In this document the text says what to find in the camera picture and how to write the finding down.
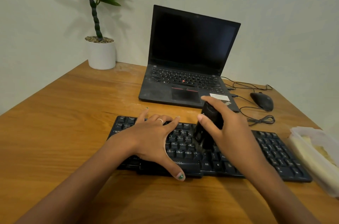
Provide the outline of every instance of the black laptop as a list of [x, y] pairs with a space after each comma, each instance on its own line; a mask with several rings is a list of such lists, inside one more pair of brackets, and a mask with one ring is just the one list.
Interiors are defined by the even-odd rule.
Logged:
[[240, 23], [155, 5], [139, 99], [202, 108], [201, 96], [239, 108], [220, 75]]

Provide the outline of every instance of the finger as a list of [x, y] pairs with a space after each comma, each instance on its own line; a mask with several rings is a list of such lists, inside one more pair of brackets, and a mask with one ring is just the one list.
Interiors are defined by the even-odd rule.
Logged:
[[171, 131], [173, 131], [178, 126], [179, 121], [180, 121], [180, 116], [177, 116], [169, 124], [165, 125], [167, 132], [170, 133]]
[[135, 124], [144, 122], [147, 113], [148, 113], [148, 107], [147, 107], [145, 110], [143, 110], [143, 111], [141, 112], [141, 114], [140, 114], [139, 117], [137, 118], [137, 121], [135, 122]]
[[162, 120], [162, 123], [161, 123], [161, 121], [158, 121], [158, 122], [161, 123], [162, 125], [165, 124], [165, 122], [167, 122], [167, 121], [172, 121], [172, 120], [173, 120], [172, 117], [167, 116], [167, 115], [161, 115], [161, 116], [159, 116], [157, 119]]
[[165, 152], [163, 158], [157, 163], [163, 166], [177, 180], [185, 180], [186, 177], [184, 171], [175, 162], [173, 162]]
[[148, 120], [149, 121], [155, 121], [156, 119], [158, 119], [159, 118], [159, 114], [154, 114], [154, 115], [152, 115], [150, 118], [148, 118]]
[[208, 96], [202, 96], [201, 99], [209, 102], [211, 106], [213, 106], [218, 112], [221, 113], [223, 119], [227, 118], [229, 114], [233, 113], [233, 111], [229, 109], [227, 105], [225, 105], [219, 99]]
[[214, 138], [214, 139], [218, 139], [220, 138], [220, 136], [222, 136], [221, 134], [221, 130], [217, 128], [216, 125], [214, 125], [214, 123], [206, 116], [203, 114], [198, 114], [197, 116], [199, 123], [201, 124], [201, 126], [204, 127], [204, 129]]

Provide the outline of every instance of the laptop screen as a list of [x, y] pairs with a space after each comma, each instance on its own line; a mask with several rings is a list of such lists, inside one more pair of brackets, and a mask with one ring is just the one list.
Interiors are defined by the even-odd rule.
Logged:
[[155, 5], [148, 64], [221, 75], [240, 23]]

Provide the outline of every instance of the left hand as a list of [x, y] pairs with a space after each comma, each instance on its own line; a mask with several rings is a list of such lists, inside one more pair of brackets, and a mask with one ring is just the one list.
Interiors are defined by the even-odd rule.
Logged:
[[179, 123], [180, 117], [173, 119], [167, 115], [152, 115], [147, 121], [145, 117], [148, 109], [142, 111], [135, 125], [119, 132], [123, 139], [133, 144], [133, 154], [142, 160], [156, 162], [163, 166], [173, 177], [180, 181], [185, 180], [183, 170], [167, 155], [165, 142], [168, 134], [172, 132]]

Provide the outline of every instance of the black keyboard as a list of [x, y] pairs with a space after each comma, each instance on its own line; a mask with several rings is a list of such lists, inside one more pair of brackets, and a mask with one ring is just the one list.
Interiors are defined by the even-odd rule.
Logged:
[[197, 89], [205, 89], [212, 92], [224, 94], [224, 91], [221, 88], [220, 82], [218, 81], [218, 78], [216, 76], [204, 76], [154, 67], [152, 69], [152, 77], [150, 81], [164, 84], [194, 87]]
[[[133, 126], [136, 119], [135, 117], [118, 116], [108, 138]], [[185, 175], [187, 177], [206, 175], [243, 178], [244, 176], [227, 160], [216, 145], [212, 150], [203, 151], [200, 148], [193, 137], [195, 126], [191, 123], [179, 123], [166, 139], [165, 146], [168, 156], [182, 168]], [[277, 134], [263, 131], [252, 132], [267, 161], [274, 166], [283, 180], [312, 181], [311, 176]], [[141, 160], [137, 156], [126, 159], [118, 169], [133, 170], [139, 174], [169, 175], [166, 169], [157, 163]]]

